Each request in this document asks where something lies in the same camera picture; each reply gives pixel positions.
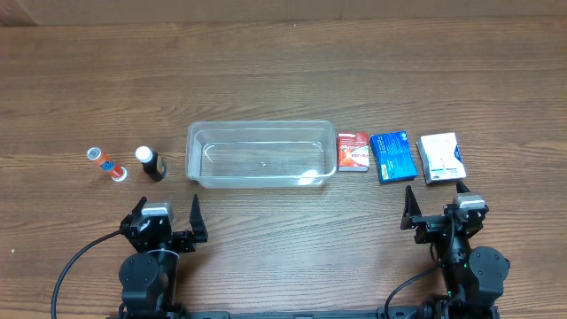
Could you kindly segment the clear plastic container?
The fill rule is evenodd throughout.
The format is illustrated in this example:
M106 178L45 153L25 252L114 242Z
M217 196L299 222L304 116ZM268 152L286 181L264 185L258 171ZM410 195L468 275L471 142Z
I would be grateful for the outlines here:
M337 171L330 121L196 121L187 177L207 189L319 187Z

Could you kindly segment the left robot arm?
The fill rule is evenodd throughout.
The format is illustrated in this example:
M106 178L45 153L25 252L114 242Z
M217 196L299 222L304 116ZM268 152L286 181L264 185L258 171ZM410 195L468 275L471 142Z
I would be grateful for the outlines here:
M190 209L190 228L174 231L174 213L167 203L141 198L120 222L120 233L136 249L120 266L123 318L188 318L186 308L175 302L177 270L182 253L193 253L195 244L208 240L198 197Z

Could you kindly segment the blue medicine box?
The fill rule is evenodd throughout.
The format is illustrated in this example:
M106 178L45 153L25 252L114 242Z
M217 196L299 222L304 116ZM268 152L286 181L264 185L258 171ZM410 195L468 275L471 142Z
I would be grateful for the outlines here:
M373 135L369 144L376 158L380 183L401 182L417 177L406 131Z

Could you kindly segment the red medicine box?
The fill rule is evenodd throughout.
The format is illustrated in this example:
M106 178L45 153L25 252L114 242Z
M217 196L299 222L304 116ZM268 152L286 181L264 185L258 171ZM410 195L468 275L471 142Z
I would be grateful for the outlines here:
M338 171L367 172L369 170L369 134L361 131L338 133Z

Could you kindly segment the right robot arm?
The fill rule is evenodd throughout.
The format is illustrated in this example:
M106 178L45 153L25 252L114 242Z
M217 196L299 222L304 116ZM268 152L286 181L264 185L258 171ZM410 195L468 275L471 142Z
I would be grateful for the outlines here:
M456 183L453 201L436 216L424 216L411 187L405 190L403 230L414 230L418 244L430 246L434 270L440 270L445 296L433 296L414 307L414 318L498 318L495 301L504 293L510 262L489 246L470 247L483 228L489 207L481 195Z

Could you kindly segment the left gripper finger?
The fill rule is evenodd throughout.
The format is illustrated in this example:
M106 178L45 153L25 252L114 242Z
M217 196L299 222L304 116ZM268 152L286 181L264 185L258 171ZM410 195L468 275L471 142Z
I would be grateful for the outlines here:
M190 210L190 226L194 243L206 243L208 241L208 232L204 219L201 214L198 195L195 194Z
M147 201L147 197L143 196L140 198L136 206L132 209L131 213L133 215L140 215L142 213L142 209Z

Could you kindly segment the white medicine box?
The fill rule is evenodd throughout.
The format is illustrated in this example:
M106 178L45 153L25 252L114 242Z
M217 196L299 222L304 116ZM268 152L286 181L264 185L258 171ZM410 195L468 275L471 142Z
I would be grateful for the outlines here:
M421 136L416 146L427 184L460 180L467 176L455 132Z

